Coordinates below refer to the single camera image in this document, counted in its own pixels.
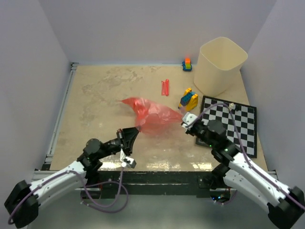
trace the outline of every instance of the chessboard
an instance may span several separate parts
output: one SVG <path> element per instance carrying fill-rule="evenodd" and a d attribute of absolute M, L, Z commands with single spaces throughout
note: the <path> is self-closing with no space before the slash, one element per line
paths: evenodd
<path fill-rule="evenodd" d="M 256 158 L 257 157 L 256 107 L 204 96 L 201 104 L 201 112 L 207 107 L 216 103 L 225 103 L 228 106 L 229 104 L 234 103 L 234 107 L 231 110 L 231 112 L 235 119 L 235 124 L 240 134 L 244 149 L 249 157 Z M 233 121 L 229 114 L 228 108 L 224 106 L 215 106 L 212 109 L 208 110 L 203 115 L 202 120 L 205 125 L 208 123 L 209 120 L 221 121 L 223 123 L 224 128 L 227 130 L 228 139 L 240 147 L 237 134 L 234 131 Z M 199 138 L 196 138 L 196 144 L 209 147 Z"/>

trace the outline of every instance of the plastic container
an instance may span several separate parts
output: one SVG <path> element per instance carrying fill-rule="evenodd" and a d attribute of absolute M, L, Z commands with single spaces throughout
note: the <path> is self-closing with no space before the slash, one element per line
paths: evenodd
<path fill-rule="evenodd" d="M 226 37 L 218 37 L 200 48 L 194 67 L 195 86 L 205 95 L 215 97 L 233 83 L 248 54 Z"/>

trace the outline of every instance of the yellow toy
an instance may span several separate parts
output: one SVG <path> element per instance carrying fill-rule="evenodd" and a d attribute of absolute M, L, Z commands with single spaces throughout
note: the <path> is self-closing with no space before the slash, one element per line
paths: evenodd
<path fill-rule="evenodd" d="M 191 88 L 185 90 L 183 97 L 180 100 L 179 107 L 184 106 L 186 111 L 193 110 L 198 105 L 198 94 L 192 92 Z"/>

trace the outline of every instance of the beige table surface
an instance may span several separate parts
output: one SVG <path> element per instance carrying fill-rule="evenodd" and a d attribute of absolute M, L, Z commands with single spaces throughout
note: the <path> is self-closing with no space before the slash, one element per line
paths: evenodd
<path fill-rule="evenodd" d="M 186 88 L 199 94 L 198 115 L 203 94 L 193 83 L 192 72 L 181 66 L 101 65 L 78 66 L 72 83 L 61 131 L 55 147 L 51 170 L 60 170 L 76 160 L 91 138 L 108 141 L 116 137 L 116 130 L 134 126 L 133 110 L 119 100 L 139 96 L 162 103 L 177 110 Z M 161 96 L 161 81 L 170 80 L 169 96 Z M 241 75 L 233 85 L 217 98 L 249 104 Z M 161 136 L 140 133 L 133 147 L 137 161 L 135 171 L 210 171 L 219 163 L 211 150 L 195 144 L 195 137 L 186 135 L 175 124 Z M 261 144 L 258 140 L 257 159 L 253 160 L 267 171 Z M 119 154 L 102 159 L 101 170 L 117 170 Z"/>

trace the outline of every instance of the red plastic bag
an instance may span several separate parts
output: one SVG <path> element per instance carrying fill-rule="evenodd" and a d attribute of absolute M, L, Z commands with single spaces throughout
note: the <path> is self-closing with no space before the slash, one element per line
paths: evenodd
<path fill-rule="evenodd" d="M 148 99 L 131 97 L 122 102 L 136 113 L 135 126 L 145 134 L 159 135 L 169 128 L 170 124 L 182 121 L 182 114 L 179 112 Z"/>

